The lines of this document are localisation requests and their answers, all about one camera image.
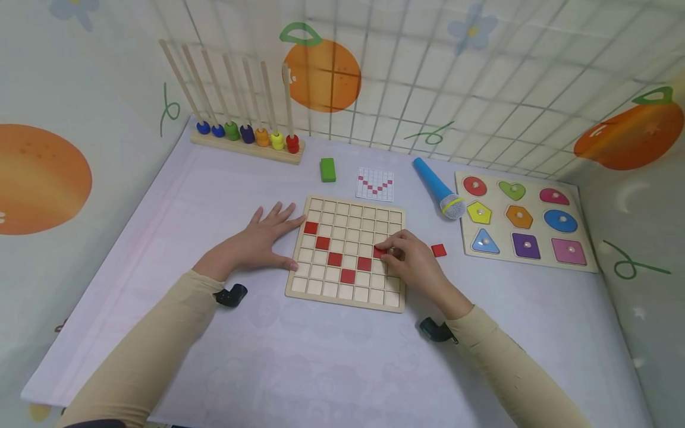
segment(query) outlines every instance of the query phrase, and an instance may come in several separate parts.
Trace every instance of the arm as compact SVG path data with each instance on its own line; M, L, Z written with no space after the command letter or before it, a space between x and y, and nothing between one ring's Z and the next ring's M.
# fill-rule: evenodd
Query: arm
M305 217L288 221L295 205L283 212L281 207L277 203L263 221L260 207L245 230L209 250L181 276L105 358L57 427L106 419L142 427L189 348L210 324L216 310L212 294L223 289L231 272L265 266L297 270L293 259L274 254L271 247Z
M518 427L590 427L559 385L483 309L445 277L433 253L403 230L378 244L390 250L382 261L422 291L447 318L447 326L476 364Z

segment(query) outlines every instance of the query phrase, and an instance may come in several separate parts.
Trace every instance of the red circle piece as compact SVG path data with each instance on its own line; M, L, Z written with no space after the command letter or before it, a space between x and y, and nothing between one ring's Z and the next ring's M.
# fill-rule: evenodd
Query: red circle piece
M485 185L483 180L472 175L464 179L464 189L473 196L483 196L488 192L488 186Z

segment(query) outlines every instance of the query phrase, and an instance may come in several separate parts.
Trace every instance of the green bead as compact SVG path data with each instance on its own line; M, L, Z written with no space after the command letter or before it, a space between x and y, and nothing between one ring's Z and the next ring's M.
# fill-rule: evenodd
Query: green bead
M236 125L235 122L231 122L229 125L228 122L226 122L223 125L223 129L226 131L226 138L228 138L231 141L238 141L240 140L240 131L238 130L238 126Z

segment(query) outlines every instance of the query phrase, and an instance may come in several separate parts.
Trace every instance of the silver microphone head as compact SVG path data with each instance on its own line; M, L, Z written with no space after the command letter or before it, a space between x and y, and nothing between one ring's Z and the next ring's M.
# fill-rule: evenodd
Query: silver microphone head
M453 203L457 199L459 199L459 196L452 193L448 194L442 201L440 201L440 211L442 211L447 218L451 218L452 220L456 220L457 218L460 218L466 214L466 204L463 200ZM445 209L445 207L450 203L452 203L452 205Z

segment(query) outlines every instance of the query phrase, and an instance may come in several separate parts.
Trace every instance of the pattern card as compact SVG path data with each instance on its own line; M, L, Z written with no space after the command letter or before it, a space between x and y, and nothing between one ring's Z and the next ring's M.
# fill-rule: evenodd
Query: pattern card
M393 202L395 175L390 171L359 168L357 174L357 198Z
M475 257L598 272L571 191L561 183L456 173L466 202L464 252Z
M286 296L404 312L406 285L374 247L404 228L403 210L308 197Z

